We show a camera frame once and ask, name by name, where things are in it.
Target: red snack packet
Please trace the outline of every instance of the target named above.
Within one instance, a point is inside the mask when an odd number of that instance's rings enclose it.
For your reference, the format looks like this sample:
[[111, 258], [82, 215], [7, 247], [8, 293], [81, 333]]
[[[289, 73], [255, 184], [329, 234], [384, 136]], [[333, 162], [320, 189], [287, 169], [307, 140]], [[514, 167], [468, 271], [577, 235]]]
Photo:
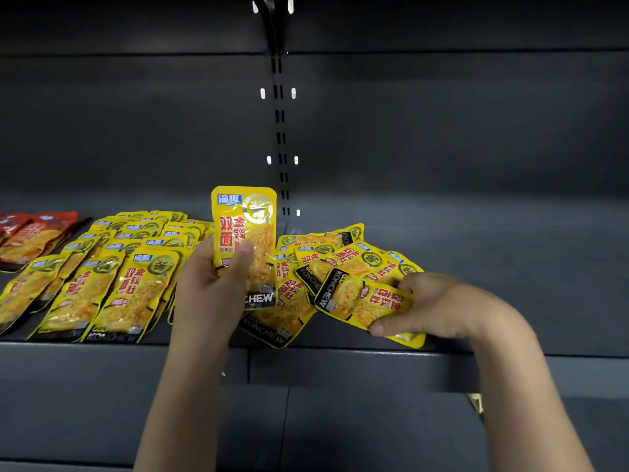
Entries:
[[12, 237], [23, 225], [30, 222], [29, 213], [12, 213], [0, 216], [0, 246], [7, 238]]
[[51, 244], [63, 236], [67, 229], [78, 222], [79, 214], [73, 212], [43, 213], [33, 216], [27, 224], [0, 246], [0, 267], [17, 271], [29, 261], [48, 251]]

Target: person's left hand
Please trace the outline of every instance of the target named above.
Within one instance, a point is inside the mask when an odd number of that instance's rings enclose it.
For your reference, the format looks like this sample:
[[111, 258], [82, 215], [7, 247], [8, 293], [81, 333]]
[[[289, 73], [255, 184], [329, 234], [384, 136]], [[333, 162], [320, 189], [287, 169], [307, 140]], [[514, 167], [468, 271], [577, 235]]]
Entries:
[[179, 273], [171, 350], [221, 356], [238, 326], [245, 307], [247, 272], [254, 260], [254, 244], [242, 242], [225, 274], [218, 278], [213, 238], [197, 246]]

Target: hand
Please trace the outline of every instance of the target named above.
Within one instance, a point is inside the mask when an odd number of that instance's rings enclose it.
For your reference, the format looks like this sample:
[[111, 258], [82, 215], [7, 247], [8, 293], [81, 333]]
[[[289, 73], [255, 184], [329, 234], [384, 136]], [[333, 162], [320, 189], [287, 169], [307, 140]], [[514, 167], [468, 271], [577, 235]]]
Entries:
[[171, 350], [192, 350], [204, 356], [223, 354], [245, 308], [247, 272], [254, 245], [242, 242], [225, 274], [218, 278], [212, 261], [212, 237], [197, 246], [179, 273]]
[[480, 338], [497, 317], [520, 316], [491, 293], [445, 275], [413, 273], [399, 288], [413, 293], [415, 305], [373, 323], [373, 336], [426, 332], [441, 338]]

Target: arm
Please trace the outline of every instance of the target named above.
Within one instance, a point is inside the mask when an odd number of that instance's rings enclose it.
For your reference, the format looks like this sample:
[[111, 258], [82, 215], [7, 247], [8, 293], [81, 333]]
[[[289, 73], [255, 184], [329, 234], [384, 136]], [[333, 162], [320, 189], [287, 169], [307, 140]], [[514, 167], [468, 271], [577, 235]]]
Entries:
[[592, 472], [542, 349], [526, 320], [504, 301], [450, 277], [408, 276], [415, 307], [370, 327], [375, 336], [425, 331], [468, 337], [476, 355], [489, 455], [495, 470]]
[[253, 245], [240, 244], [217, 279], [213, 245], [197, 247], [177, 282], [177, 318], [153, 399], [135, 472], [210, 471], [216, 468], [221, 371], [227, 343], [245, 305]]

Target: forearm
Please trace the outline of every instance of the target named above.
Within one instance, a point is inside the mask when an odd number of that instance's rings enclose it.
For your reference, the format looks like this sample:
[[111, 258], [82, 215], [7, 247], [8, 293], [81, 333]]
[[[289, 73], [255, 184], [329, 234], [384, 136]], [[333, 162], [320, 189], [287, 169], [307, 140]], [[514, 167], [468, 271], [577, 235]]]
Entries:
[[592, 471], [533, 330], [507, 305], [499, 309], [471, 340], [492, 464], [500, 472]]
[[215, 469], [222, 364], [216, 355], [169, 352], [146, 419], [135, 472]]

